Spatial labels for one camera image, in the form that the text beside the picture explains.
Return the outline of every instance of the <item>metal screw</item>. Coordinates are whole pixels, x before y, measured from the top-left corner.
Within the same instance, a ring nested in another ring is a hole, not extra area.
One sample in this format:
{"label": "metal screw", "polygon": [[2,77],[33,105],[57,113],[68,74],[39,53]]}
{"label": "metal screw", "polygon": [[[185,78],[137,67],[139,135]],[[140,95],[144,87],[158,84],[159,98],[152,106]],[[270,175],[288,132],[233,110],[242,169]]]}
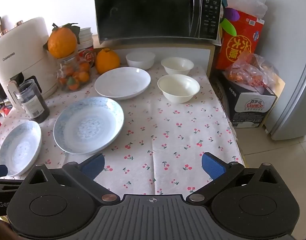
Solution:
{"label": "metal screw", "polygon": [[115,194],[105,194],[102,196],[102,200],[111,202],[117,199],[117,196]]}
{"label": "metal screw", "polygon": [[200,202],[203,201],[205,197],[201,194],[192,194],[191,196],[189,196],[189,199],[194,202]]}

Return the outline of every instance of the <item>blue patterned plate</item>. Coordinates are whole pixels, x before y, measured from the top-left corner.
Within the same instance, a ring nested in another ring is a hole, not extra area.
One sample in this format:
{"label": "blue patterned plate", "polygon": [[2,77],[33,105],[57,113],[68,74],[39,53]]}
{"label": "blue patterned plate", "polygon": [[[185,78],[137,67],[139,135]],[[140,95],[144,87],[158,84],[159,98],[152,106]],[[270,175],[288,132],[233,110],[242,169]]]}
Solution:
{"label": "blue patterned plate", "polygon": [[7,176],[27,171],[37,159],[41,144],[42,133],[37,122],[28,121],[15,127],[0,148],[0,165],[7,166]]}
{"label": "blue patterned plate", "polygon": [[56,120],[53,134],[63,151],[92,154],[111,144],[123,123],[123,109],[117,102],[92,97],[69,105]]}

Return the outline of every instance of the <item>glass jar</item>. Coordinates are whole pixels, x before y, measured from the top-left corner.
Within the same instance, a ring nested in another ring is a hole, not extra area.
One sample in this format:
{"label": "glass jar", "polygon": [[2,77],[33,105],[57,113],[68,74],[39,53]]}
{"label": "glass jar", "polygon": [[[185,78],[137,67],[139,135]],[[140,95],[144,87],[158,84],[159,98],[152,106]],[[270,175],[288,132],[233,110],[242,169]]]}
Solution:
{"label": "glass jar", "polygon": [[15,96],[32,121],[41,123],[49,116],[47,107],[34,79],[24,81]]}
{"label": "glass jar", "polygon": [[66,92],[77,91],[90,82],[90,64],[80,57],[77,52],[59,59],[60,70],[57,80],[62,90]]}

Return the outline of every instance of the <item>orange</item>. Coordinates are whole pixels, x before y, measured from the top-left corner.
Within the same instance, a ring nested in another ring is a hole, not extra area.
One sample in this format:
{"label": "orange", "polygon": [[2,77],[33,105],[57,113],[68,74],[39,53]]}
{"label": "orange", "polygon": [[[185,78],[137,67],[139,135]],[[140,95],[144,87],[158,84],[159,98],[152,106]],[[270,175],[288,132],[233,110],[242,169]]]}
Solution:
{"label": "orange", "polygon": [[73,73],[72,77],[78,79],[78,75],[79,75],[79,74],[80,74],[80,73],[79,73],[78,71],[75,71],[75,72]]}
{"label": "orange", "polygon": [[74,73],[74,68],[72,66],[67,65],[64,68],[64,73],[66,76],[72,76]]}
{"label": "orange", "polygon": [[66,80],[66,78],[59,77],[59,78],[58,78],[58,81],[59,81],[59,83],[60,83],[62,86],[65,86],[67,80]]}
{"label": "orange", "polygon": [[48,38],[47,47],[53,57],[63,58],[75,51],[77,39],[69,28],[55,28]]}
{"label": "orange", "polygon": [[109,48],[102,49],[96,56],[95,66],[99,74],[118,68],[120,64],[119,56]]}
{"label": "orange", "polygon": [[70,90],[77,90],[80,86],[80,82],[77,78],[70,77],[67,81],[67,86]]}
{"label": "orange", "polygon": [[86,71],[89,72],[90,71],[90,65],[88,62],[82,62],[80,63],[80,71]]}
{"label": "orange", "polygon": [[81,82],[88,82],[90,80],[90,75],[87,72],[80,72],[78,75],[78,79]]}

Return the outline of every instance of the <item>tablecloth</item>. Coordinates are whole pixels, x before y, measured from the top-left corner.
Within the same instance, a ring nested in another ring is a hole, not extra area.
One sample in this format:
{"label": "tablecloth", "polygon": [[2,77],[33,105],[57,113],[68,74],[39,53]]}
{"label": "tablecloth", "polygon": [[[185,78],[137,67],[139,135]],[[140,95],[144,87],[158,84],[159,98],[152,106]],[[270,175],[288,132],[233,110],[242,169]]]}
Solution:
{"label": "tablecloth", "polygon": [[[148,89],[135,98],[119,101],[125,115],[124,126],[117,139],[102,151],[105,168],[96,182],[120,197],[124,194],[186,197],[212,180],[201,166],[203,152],[211,152],[225,162],[243,163],[226,115],[201,67],[189,73],[201,89],[184,104],[170,103],[157,87],[157,80],[166,75],[160,64],[148,72],[151,76]],[[59,168],[68,158],[80,161],[81,156],[66,155],[56,145],[53,127],[70,103],[99,96],[93,86],[97,77],[93,74],[90,84],[80,91],[58,90],[46,100],[50,116],[40,124],[42,147],[35,164]],[[28,120],[26,114],[12,109],[0,128],[0,147],[14,127]],[[22,179],[27,173],[13,178]]]}

